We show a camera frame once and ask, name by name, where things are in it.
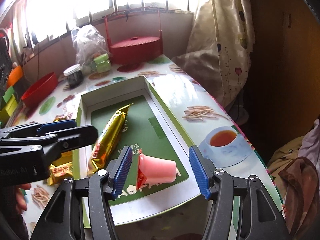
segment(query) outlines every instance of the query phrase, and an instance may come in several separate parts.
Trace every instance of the jar lid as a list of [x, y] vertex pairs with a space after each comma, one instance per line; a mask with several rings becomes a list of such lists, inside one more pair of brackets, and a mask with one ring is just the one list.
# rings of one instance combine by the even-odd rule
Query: jar lid
[[103, 54], [103, 55], [100, 55], [100, 56], [94, 58], [94, 62], [96, 64], [100, 64], [100, 63], [107, 61], [108, 59], [109, 59], [109, 55], [106, 53], [106, 54]]
[[67, 77], [67, 76], [69, 76], [69, 75], [71, 75], [71, 74], [73, 74], [73, 73], [75, 73], [75, 72], [77, 72], [77, 71], [79, 71], [79, 70], [82, 70], [81, 65], [80, 65], [80, 64], [75, 64], [75, 65], [67, 68], [67, 69], [63, 72], [63, 74]]

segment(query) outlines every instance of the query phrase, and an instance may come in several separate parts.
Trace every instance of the brown blanket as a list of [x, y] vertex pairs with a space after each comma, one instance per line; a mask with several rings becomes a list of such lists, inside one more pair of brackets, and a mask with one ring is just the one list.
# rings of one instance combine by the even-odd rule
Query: brown blanket
[[280, 171], [279, 176], [288, 185], [285, 197], [287, 228], [299, 239], [320, 209], [318, 173], [310, 160], [298, 157]]

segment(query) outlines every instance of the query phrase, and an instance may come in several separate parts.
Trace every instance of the gold foil wrapper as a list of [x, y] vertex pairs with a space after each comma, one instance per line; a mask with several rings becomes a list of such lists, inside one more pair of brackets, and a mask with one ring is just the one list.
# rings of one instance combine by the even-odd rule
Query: gold foil wrapper
[[88, 163], [89, 175], [92, 175], [97, 170], [104, 168], [112, 150], [120, 140], [121, 131], [130, 105], [117, 110], [102, 131], [92, 150], [91, 158]]
[[72, 162], [65, 163], [60, 166], [54, 166], [51, 164], [49, 170], [50, 177], [47, 179], [47, 184], [49, 186], [61, 183], [66, 177], [73, 177]]
[[61, 153], [61, 157], [58, 160], [55, 160], [52, 162], [54, 166], [60, 166], [65, 163], [69, 163], [72, 161], [72, 151]]

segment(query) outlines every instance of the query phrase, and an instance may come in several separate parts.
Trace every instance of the windowsill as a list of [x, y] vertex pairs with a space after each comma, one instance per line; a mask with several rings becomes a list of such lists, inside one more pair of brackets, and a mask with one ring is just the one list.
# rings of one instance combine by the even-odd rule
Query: windowsill
[[[138, 16], [138, 15], [145, 15], [145, 14], [157, 14], [158, 11], [157, 10], [146, 10], [146, 11], [140, 11], [140, 12], [133, 12], [133, 13], [130, 13], [130, 17], [133, 17], [133, 16]], [[176, 13], [176, 14], [193, 14], [193, 12], [190, 12], [190, 11], [181, 11], [181, 10], [161, 10], [160, 11], [161, 14], [165, 14], [165, 13], [168, 13], [168, 14], [173, 14], [173, 13]], [[127, 16], [125, 14], [120, 14], [120, 15], [112, 15], [112, 16], [109, 16], [108, 17], [108, 21], [113, 21], [113, 20], [117, 20], [117, 19], [121, 19], [121, 18], [126, 18]], [[83, 26], [85, 25], [88, 25], [88, 24], [91, 24], [93, 26], [96, 26], [96, 25], [99, 25], [99, 24], [102, 24], [104, 23], [104, 17], [99, 19], [99, 20], [95, 20], [93, 21], [92, 23], [87, 23], [87, 24], [84, 24], [82, 26], [80, 26], [80, 28], [82, 28]], [[31, 57], [28, 61], [30, 61], [32, 58], [36, 57], [38, 55], [38, 53], [41, 53], [42, 51], [44, 51], [45, 49], [47, 49], [48, 47], [50, 47], [51, 45], [55, 44], [56, 42], [68, 37], [69, 35], [71, 35], [71, 31], [68, 31], [66, 33], [64, 33], [63, 35], [57, 37], [57, 38], [54, 38], [53, 40], [51, 41], [48, 41], [48, 42], [45, 42], [44, 44], [41, 44], [43, 41], [39, 42], [38, 44], [40, 44], [40, 47], [38, 47], [38, 44], [34, 47], [34, 55], [33, 57]]]

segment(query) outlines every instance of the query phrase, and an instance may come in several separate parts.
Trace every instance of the heart pattern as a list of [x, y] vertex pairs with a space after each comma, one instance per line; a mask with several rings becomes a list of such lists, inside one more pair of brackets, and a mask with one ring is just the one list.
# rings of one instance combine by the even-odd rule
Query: heart pattern
[[236, 67], [236, 68], [235, 68], [235, 72], [236, 72], [236, 74], [237, 74], [238, 76], [240, 76], [241, 73], [242, 73], [242, 69], [239, 68], [239, 67]]

